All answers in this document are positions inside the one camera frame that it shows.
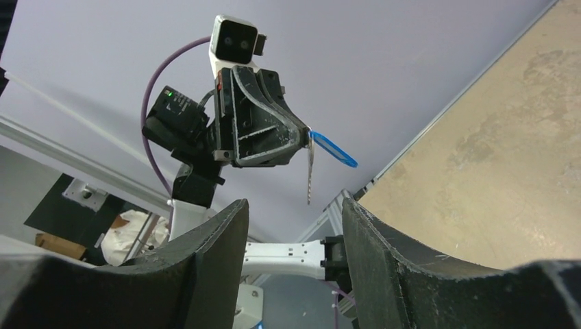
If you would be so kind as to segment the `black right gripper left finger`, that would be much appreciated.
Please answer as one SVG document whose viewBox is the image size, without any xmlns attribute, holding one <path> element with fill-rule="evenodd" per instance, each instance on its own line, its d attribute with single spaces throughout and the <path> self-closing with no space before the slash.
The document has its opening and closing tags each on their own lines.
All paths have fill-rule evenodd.
<svg viewBox="0 0 581 329">
<path fill-rule="evenodd" d="M 231 328 L 249 226 L 232 202 L 124 265 L 51 254 L 1 257 L 2 328 Z"/>
</svg>

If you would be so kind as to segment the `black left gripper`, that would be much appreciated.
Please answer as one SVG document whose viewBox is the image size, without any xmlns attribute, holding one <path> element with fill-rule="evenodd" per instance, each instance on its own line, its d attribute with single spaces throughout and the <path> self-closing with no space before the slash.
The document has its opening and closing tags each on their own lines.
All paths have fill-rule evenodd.
<svg viewBox="0 0 581 329">
<path fill-rule="evenodd" d="M 224 68 L 215 79 L 214 159 L 238 167 L 287 165 L 308 144 L 307 125 L 290 109 L 278 72 Z"/>
</svg>

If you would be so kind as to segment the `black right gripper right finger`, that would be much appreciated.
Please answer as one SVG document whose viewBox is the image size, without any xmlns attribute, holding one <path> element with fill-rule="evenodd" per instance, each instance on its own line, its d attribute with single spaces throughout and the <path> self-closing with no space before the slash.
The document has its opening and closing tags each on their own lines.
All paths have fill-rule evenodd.
<svg viewBox="0 0 581 329">
<path fill-rule="evenodd" d="M 580 261 L 507 270 L 432 249 L 353 199 L 342 225 L 361 328 L 579 328 Z"/>
</svg>

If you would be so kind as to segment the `blue plastic key tag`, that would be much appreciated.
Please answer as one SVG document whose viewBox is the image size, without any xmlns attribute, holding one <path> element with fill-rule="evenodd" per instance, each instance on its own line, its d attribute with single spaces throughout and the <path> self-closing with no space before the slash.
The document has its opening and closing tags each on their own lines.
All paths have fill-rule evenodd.
<svg viewBox="0 0 581 329">
<path fill-rule="evenodd" d="M 352 156 L 350 156 L 346 151 L 341 149 L 322 133 L 311 130 L 309 131 L 309 136 L 315 144 L 320 146 L 324 151 L 326 151 L 339 162 L 351 168 L 356 168 L 358 166 L 358 162 Z"/>
</svg>

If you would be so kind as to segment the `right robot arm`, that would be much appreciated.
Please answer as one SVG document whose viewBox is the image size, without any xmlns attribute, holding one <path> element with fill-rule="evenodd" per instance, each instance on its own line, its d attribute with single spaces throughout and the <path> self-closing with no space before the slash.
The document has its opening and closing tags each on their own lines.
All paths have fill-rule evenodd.
<svg viewBox="0 0 581 329">
<path fill-rule="evenodd" d="M 343 202 L 340 236 L 250 243 L 241 199 L 121 266 L 1 255 L 2 328 L 234 328 L 245 275 L 337 282 L 361 328 L 579 328 L 580 261 L 492 269 L 439 252 Z"/>
</svg>

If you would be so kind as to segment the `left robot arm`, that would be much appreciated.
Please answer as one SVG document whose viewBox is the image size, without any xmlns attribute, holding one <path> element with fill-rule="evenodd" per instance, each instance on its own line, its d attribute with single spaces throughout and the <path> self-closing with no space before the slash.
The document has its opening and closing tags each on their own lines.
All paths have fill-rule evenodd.
<svg viewBox="0 0 581 329">
<path fill-rule="evenodd" d="M 182 163 L 171 197 L 212 205 L 221 170 L 287 165 L 308 146 L 308 126 L 284 100 L 275 71 L 235 65 L 218 72 L 214 118 L 204 105 L 165 86 L 146 116 L 143 136 Z"/>
</svg>

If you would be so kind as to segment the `aluminium frame rail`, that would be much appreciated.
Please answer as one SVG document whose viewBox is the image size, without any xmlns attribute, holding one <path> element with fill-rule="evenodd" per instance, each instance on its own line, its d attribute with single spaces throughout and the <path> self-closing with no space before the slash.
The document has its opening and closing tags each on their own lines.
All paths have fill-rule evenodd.
<svg viewBox="0 0 581 329">
<path fill-rule="evenodd" d="M 166 197 L 121 173 L 109 169 L 7 117 L 1 117 L 5 146 L 57 171 L 91 183 L 137 206 L 169 217 Z"/>
</svg>

